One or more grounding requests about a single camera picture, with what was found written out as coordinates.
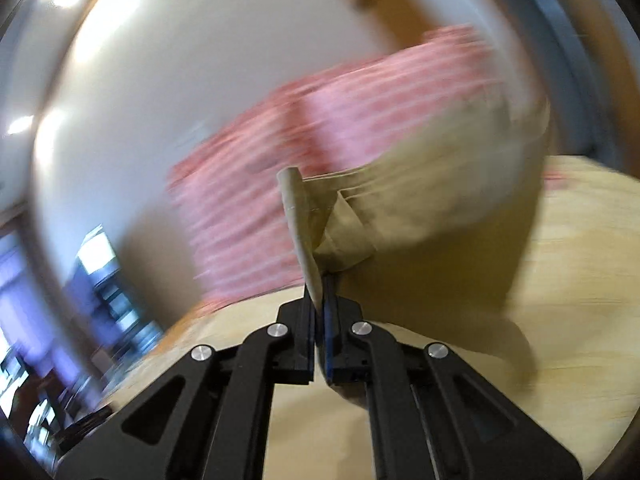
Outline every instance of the desk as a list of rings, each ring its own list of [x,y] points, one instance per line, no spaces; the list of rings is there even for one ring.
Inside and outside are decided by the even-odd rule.
[[[494,355],[456,350],[571,450],[588,476],[640,406],[640,182],[579,157],[550,157],[548,166],[566,181],[542,198],[508,313],[530,345],[535,370],[523,374]],[[124,405],[196,344],[238,344],[301,294],[291,288],[203,317],[194,309],[107,402]],[[416,346],[430,341],[390,330]],[[274,395],[264,478],[302,474],[374,478],[367,413],[319,373],[310,386],[279,385]]]

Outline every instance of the metal screw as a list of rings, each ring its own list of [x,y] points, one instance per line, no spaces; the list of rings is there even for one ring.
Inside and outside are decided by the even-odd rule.
[[[191,350],[191,358],[196,361],[206,361],[213,354],[213,350],[207,345],[198,345]]]
[[[286,335],[288,331],[289,328],[287,327],[287,325],[284,325],[282,323],[274,323],[272,325],[269,325],[267,334],[269,334],[271,337],[282,337]]]
[[[442,359],[449,355],[449,349],[442,343],[430,344],[427,348],[427,352],[434,359]]]
[[[367,335],[370,334],[372,330],[373,327],[366,321],[356,321],[353,325],[351,325],[351,331],[355,335]]]

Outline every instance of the fabric fold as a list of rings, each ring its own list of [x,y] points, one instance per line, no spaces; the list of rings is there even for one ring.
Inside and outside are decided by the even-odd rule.
[[[539,178],[548,120],[547,104],[512,119],[503,95],[488,91],[355,170],[310,178],[297,168],[281,171],[289,231],[314,304],[322,300],[322,273],[340,271],[348,280],[363,262],[384,265],[386,254],[396,258],[399,251],[412,253],[402,264],[415,265],[430,256],[414,248],[478,223],[526,175]],[[375,290],[375,280],[358,276],[359,286]]]

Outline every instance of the tan fabric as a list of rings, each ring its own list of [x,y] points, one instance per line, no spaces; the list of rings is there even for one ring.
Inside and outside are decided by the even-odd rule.
[[[368,319],[420,333],[436,302],[451,309],[445,324],[468,307],[479,317],[482,306],[502,308],[535,212],[547,125],[546,105],[512,120],[504,98],[486,94],[357,170],[308,179],[281,171],[314,303],[321,274],[341,271],[338,291]]]

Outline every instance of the cloth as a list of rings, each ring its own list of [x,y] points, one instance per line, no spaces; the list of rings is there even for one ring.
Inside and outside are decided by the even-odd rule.
[[[388,292],[400,288],[428,295],[424,284],[430,280],[412,272],[434,257],[426,242],[479,224],[514,194],[535,204],[548,118],[545,106],[512,119],[504,97],[487,92],[451,107],[354,171],[310,178],[297,168],[281,171],[289,231],[314,304],[322,300],[324,272],[351,281],[356,300],[363,291],[369,300],[390,300]],[[395,278],[404,273],[395,283],[385,279],[390,262]],[[450,291],[459,298],[462,293]],[[361,304],[369,317],[368,302]],[[399,307],[390,300],[387,308]]]
[[[210,312],[302,282],[276,174],[347,170],[459,99],[498,85],[469,26],[286,85],[174,167],[169,190]]]

